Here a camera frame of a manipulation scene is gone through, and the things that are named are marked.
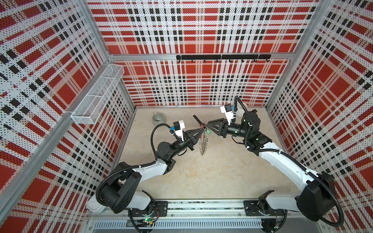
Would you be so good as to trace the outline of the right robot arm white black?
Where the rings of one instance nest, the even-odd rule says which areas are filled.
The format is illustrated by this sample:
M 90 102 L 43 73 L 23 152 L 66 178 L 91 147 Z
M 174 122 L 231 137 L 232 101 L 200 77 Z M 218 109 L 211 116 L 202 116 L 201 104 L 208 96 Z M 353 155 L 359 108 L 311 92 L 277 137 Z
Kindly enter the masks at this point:
M 318 173 L 280 149 L 260 132 L 261 121 L 256 110 L 245 112 L 240 124 L 232 122 L 233 116 L 233 111 L 229 111 L 225 118 L 209 121 L 207 128 L 223 138 L 228 135 L 243 138 L 248 151 L 276 167 L 299 189 L 294 194 L 268 191 L 263 195 L 264 206 L 273 210 L 299 212 L 309 220 L 342 227 L 345 217 L 337 199 L 334 176 L 326 172 Z

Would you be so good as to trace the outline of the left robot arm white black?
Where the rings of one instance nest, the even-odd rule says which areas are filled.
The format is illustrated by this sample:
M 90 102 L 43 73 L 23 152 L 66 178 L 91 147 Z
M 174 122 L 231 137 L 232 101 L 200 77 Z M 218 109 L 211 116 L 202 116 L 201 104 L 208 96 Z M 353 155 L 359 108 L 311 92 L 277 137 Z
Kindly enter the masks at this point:
M 108 207 L 115 214 L 127 210 L 129 213 L 140 211 L 144 216 L 152 215 L 156 209 L 155 199 L 146 191 L 139 191 L 139 184 L 169 173 L 176 163 L 174 157 L 193 150 L 206 129 L 200 127 L 183 131 L 170 127 L 169 130 L 176 139 L 173 143 L 161 142 L 153 147 L 153 162 L 133 166 L 119 163 L 99 184 L 96 193 L 86 203 L 87 209 L 101 213 Z

